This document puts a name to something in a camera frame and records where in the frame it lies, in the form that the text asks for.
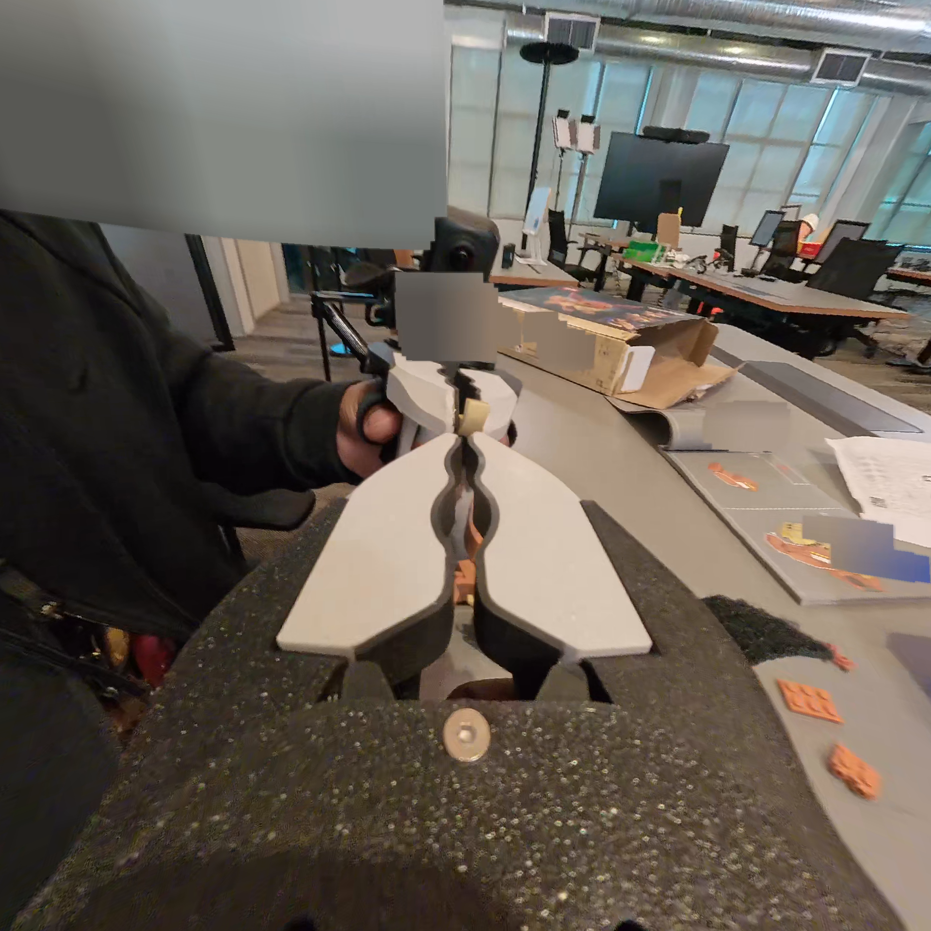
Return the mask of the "black monitor screen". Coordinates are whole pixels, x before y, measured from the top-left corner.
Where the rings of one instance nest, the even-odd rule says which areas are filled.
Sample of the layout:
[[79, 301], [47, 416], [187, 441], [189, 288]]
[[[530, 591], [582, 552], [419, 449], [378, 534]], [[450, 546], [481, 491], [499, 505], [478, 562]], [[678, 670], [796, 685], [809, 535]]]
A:
[[632, 223], [651, 234], [665, 213], [680, 215], [684, 226], [701, 227], [729, 150], [701, 132], [614, 131], [591, 216]]

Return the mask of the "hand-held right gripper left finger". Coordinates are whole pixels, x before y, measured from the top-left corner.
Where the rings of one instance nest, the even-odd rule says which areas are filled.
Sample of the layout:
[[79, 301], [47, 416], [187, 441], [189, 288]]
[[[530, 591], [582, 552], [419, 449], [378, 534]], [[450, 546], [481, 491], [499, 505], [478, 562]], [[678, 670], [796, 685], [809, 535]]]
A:
[[384, 466], [345, 503], [276, 637], [283, 651], [344, 660], [436, 660], [454, 620], [459, 438]]

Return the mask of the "paper sheet marked 2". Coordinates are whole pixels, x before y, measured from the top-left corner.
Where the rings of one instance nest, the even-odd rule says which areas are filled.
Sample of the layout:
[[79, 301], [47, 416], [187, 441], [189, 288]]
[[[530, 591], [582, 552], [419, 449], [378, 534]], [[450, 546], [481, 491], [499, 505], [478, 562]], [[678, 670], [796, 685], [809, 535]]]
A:
[[871, 436], [829, 439], [860, 517], [893, 527], [896, 540], [930, 547], [930, 445]]

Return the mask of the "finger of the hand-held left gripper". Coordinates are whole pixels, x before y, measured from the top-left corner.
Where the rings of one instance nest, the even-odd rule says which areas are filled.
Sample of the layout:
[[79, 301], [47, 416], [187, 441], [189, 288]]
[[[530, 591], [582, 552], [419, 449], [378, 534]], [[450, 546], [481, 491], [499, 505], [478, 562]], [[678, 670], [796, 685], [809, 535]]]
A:
[[463, 404], [466, 398], [488, 402], [491, 412], [484, 434], [491, 438], [515, 438], [514, 413], [522, 383], [507, 372], [487, 368], [463, 368]]
[[394, 355], [385, 379], [385, 396], [402, 416], [399, 440], [457, 435], [457, 390], [440, 372], [439, 363]]

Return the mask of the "tan and brown brick model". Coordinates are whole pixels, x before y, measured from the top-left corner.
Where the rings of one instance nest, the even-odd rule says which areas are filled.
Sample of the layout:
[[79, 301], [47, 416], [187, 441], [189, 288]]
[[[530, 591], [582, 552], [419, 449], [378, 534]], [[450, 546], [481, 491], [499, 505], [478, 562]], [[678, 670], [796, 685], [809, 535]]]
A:
[[470, 504], [464, 529], [466, 556], [459, 560], [453, 577], [453, 602], [456, 606], [474, 606], [477, 578], [476, 556], [482, 543], [483, 536], [474, 520], [474, 504]]

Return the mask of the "reddish brown square brick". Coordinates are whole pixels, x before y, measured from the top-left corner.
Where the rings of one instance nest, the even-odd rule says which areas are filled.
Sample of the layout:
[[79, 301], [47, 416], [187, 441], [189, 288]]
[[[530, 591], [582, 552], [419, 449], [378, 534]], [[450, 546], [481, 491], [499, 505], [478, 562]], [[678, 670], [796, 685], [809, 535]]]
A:
[[857, 796], [877, 801], [882, 791], [882, 777], [867, 762], [843, 744], [836, 743], [828, 756], [829, 772]]

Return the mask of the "black office chair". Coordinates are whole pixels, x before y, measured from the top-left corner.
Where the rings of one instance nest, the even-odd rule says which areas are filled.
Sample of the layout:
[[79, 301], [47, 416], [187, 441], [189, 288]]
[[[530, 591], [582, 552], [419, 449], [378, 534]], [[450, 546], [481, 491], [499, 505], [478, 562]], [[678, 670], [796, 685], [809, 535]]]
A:
[[884, 240], [841, 239], [831, 254], [820, 261], [819, 269], [809, 276], [806, 287], [812, 291], [844, 299], [845, 305], [869, 304], [867, 317], [843, 314], [841, 322], [832, 324], [822, 334], [819, 348], [811, 357], [832, 355], [841, 343], [857, 338], [867, 348], [874, 348], [871, 337], [860, 330], [883, 320], [878, 315], [882, 307], [872, 299], [879, 280], [895, 265], [903, 247]]

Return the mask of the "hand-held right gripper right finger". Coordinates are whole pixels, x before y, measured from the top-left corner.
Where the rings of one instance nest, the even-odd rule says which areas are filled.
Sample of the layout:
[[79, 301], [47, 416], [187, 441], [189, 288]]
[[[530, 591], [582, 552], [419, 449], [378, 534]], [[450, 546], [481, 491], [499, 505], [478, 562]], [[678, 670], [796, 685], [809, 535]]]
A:
[[474, 625], [495, 662], [529, 648], [580, 662], [648, 654], [653, 640], [580, 498], [541, 465], [485, 434], [469, 449], [476, 556]]

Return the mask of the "person's left forearm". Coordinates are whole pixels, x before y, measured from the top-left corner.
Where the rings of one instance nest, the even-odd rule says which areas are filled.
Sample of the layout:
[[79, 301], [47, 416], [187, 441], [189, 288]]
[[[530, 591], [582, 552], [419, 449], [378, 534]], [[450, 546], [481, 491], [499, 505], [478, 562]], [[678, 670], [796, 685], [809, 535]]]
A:
[[254, 495], [361, 481], [336, 449], [341, 398], [354, 383], [276, 382], [180, 335], [168, 337], [160, 363], [204, 482]]

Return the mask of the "black floor lamp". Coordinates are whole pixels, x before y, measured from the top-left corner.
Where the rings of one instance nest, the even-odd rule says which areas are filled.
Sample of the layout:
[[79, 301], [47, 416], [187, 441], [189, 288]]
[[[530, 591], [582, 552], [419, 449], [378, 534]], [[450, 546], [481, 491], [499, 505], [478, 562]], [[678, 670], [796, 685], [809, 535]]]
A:
[[525, 62], [529, 64], [540, 65], [542, 68], [537, 114], [534, 125], [533, 145], [530, 159], [530, 174], [525, 201], [525, 208], [528, 209], [530, 206], [532, 193], [537, 182], [546, 100], [551, 71], [554, 67], [571, 64], [577, 61], [579, 57], [579, 50], [565, 43], [540, 41], [523, 45], [519, 51], [519, 55]]

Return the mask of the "silver air duct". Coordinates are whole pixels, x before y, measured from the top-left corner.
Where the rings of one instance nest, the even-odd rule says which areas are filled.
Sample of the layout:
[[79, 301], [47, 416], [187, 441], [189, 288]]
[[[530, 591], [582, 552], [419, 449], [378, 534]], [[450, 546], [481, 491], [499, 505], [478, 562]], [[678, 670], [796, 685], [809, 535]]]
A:
[[883, 51], [927, 54], [930, 48], [930, 3], [919, 1], [516, 1], [497, 5]]
[[727, 71], [791, 84], [871, 89], [927, 97], [929, 67], [843, 48], [814, 50], [716, 39], [676, 32], [612, 28], [600, 32], [595, 53]]

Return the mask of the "studio light panel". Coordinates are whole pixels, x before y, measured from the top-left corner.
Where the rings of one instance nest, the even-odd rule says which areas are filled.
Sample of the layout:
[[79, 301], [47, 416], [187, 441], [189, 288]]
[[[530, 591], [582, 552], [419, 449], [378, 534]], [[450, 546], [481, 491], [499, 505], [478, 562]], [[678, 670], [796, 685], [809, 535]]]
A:
[[564, 159], [567, 152], [575, 147], [575, 122], [571, 119], [568, 109], [558, 109], [552, 120], [552, 129], [554, 136], [554, 146], [558, 152], [558, 170], [556, 189], [553, 194], [552, 210], [558, 210], [560, 206], [562, 192], [562, 176], [564, 169]]
[[594, 113], [584, 113], [576, 124], [576, 148], [580, 155], [580, 164], [576, 182], [576, 198], [574, 203], [574, 218], [578, 213], [583, 200], [583, 192], [588, 171], [588, 160], [599, 150], [600, 127], [596, 123]]

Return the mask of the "grey desk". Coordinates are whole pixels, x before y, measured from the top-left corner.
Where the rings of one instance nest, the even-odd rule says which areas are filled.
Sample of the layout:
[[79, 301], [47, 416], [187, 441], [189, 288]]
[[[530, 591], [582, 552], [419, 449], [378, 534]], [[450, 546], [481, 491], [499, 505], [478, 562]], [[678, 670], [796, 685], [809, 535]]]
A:
[[[626, 418], [596, 392], [498, 359], [523, 384], [518, 451], [596, 501], [693, 595], [743, 599], [855, 661], [844, 672], [785, 658], [757, 676], [844, 844], [905, 925], [929, 929], [929, 602], [799, 605], [660, 454], [658, 418]], [[829, 692], [844, 724], [788, 711], [777, 679]], [[829, 772], [836, 743], [879, 772], [877, 801]]]

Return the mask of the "person's left hand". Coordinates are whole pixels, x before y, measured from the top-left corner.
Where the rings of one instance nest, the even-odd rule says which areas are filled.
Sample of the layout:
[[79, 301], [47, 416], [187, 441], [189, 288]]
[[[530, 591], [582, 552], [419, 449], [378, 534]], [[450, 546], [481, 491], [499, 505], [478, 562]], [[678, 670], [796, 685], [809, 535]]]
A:
[[341, 398], [336, 431], [343, 466], [361, 480], [379, 471], [397, 450], [402, 421], [381, 381], [367, 379], [350, 385]]

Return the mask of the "grey instruction booklet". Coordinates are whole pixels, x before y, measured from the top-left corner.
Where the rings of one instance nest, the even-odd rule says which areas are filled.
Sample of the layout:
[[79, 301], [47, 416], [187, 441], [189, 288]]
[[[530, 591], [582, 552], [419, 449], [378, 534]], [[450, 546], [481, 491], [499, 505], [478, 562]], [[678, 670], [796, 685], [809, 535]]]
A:
[[740, 542], [803, 606], [929, 599], [929, 550], [867, 528], [813, 483], [783, 401], [689, 402], [656, 411], [620, 399], [627, 416], [659, 419], [659, 450]]

